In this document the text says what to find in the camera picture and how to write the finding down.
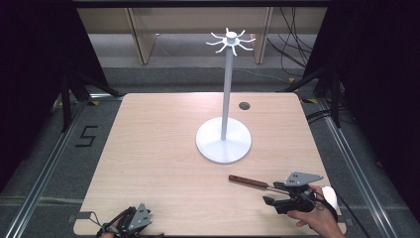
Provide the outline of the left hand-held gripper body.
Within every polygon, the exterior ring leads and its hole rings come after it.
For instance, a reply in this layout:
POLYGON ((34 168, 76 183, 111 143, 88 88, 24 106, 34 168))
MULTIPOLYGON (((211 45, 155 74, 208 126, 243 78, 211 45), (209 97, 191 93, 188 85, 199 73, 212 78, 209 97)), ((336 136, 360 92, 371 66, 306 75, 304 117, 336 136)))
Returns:
POLYGON ((139 237, 140 233, 152 223, 152 219, 150 216, 150 211, 143 203, 140 203, 138 207, 134 208, 135 214, 128 227, 123 227, 120 229, 112 227, 111 229, 105 229, 105 223, 103 223, 100 226, 97 234, 99 232, 113 232, 115 237, 139 237))

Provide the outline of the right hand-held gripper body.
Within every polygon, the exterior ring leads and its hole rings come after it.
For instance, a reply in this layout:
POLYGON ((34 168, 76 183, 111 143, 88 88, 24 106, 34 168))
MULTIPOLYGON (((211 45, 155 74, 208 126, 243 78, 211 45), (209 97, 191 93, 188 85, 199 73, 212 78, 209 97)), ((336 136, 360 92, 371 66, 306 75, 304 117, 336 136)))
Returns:
POLYGON ((316 195, 309 184, 323 179, 320 175, 293 172, 284 182, 289 199, 280 200, 280 206, 275 207, 279 214, 297 210, 310 212, 315 207, 316 195))

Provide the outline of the wooden-handled metal utensil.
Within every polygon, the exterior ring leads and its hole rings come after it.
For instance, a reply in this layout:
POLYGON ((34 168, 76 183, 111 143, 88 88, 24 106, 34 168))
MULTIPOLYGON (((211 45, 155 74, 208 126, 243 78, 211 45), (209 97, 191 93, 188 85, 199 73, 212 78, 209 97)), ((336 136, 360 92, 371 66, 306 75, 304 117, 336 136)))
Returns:
POLYGON ((247 185, 247 186, 258 187, 258 188, 261 188, 261 189, 275 190, 275 191, 281 192, 281 193, 287 193, 283 189, 275 188, 273 185, 269 185, 267 182, 259 181, 259 180, 255 180, 255 179, 243 178, 243 177, 239 177, 239 176, 229 175, 228 180, 232 181, 232 182, 235 182, 235 183, 244 184, 244 185, 247 185))

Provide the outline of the white hook stand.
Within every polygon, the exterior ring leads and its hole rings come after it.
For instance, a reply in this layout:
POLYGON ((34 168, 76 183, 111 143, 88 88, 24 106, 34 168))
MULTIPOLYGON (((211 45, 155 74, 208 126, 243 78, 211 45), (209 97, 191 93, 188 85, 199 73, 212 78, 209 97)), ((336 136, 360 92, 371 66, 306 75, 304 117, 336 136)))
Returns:
POLYGON ((195 144, 202 156, 221 165, 238 162, 250 151, 252 146, 252 135, 247 126, 229 116, 233 61, 237 56, 236 47, 249 51, 250 48, 245 47, 244 43, 254 41, 254 39, 243 40, 244 33, 245 30, 238 34, 227 28, 224 36, 212 33, 218 42, 209 43, 209 46, 221 45, 217 54, 226 53, 222 116, 210 119, 199 127, 195 136, 195 144))

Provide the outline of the person's right hand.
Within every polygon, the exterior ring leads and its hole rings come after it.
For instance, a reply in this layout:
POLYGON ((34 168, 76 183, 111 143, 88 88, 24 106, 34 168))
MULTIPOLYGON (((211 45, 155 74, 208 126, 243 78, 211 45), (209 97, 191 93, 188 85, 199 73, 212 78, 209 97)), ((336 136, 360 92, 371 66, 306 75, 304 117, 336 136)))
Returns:
POLYGON ((297 220, 297 227, 302 227, 305 225, 310 227, 310 225, 315 222, 336 222, 333 214, 327 209, 320 210, 318 208, 314 208, 310 212, 292 210, 288 211, 286 215, 297 220))

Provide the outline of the black tripod stand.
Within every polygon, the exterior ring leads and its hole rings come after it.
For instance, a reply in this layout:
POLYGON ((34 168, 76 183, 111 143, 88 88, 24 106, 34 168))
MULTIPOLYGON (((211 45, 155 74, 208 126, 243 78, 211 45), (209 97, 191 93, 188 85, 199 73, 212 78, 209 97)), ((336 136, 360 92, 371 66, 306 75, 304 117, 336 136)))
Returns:
POLYGON ((73 94, 77 101, 84 102, 89 100, 91 96, 86 89, 87 85, 92 85, 114 97, 124 96, 124 93, 111 88, 106 81, 100 81, 82 72, 70 70, 63 76, 60 82, 60 95, 63 112, 62 132, 65 132, 70 127, 72 121, 70 94, 73 94))
POLYGON ((318 80, 314 89, 314 95, 316 97, 324 97, 328 92, 331 92, 331 117, 336 127, 340 128, 340 78, 338 72, 331 66, 322 66, 314 70, 306 76, 303 76, 298 82, 292 83, 285 89, 281 89, 281 92, 293 92, 314 79, 318 80))

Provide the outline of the black curtain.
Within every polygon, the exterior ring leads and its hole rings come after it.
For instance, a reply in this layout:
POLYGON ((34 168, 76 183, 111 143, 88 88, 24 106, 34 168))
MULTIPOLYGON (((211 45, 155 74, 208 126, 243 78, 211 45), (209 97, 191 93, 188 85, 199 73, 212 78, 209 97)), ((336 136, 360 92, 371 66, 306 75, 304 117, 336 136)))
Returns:
POLYGON ((71 0, 0 0, 0 191, 28 156, 61 82, 106 77, 71 0))
POLYGON ((420 0, 330 0, 304 73, 329 62, 377 158, 420 222, 420 0))

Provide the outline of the light wooden cabinet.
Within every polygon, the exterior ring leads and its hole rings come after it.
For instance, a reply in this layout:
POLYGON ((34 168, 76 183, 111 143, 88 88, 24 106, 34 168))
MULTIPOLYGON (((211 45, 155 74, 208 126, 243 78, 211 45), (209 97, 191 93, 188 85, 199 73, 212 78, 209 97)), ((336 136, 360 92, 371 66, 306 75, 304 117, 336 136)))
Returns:
POLYGON ((89 34, 130 34, 139 63, 149 61, 157 34, 215 34, 226 29, 246 32, 257 64, 263 62, 269 34, 315 35, 326 15, 325 7, 207 7, 207 8, 79 8, 89 34))

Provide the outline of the metal floor rail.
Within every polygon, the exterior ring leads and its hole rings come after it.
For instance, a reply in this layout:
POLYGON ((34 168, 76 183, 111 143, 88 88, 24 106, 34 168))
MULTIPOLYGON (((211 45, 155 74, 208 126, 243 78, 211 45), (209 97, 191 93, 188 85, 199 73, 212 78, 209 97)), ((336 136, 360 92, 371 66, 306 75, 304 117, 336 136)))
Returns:
POLYGON ((86 105, 72 105, 73 121, 61 130, 57 107, 37 135, 29 155, 0 192, 0 238, 78 238, 72 231, 79 198, 64 192, 56 171, 86 105))
POLYGON ((327 175, 339 194, 348 238, 420 238, 420 223, 406 205, 366 137, 342 109, 334 124, 330 103, 321 99, 309 120, 327 175))

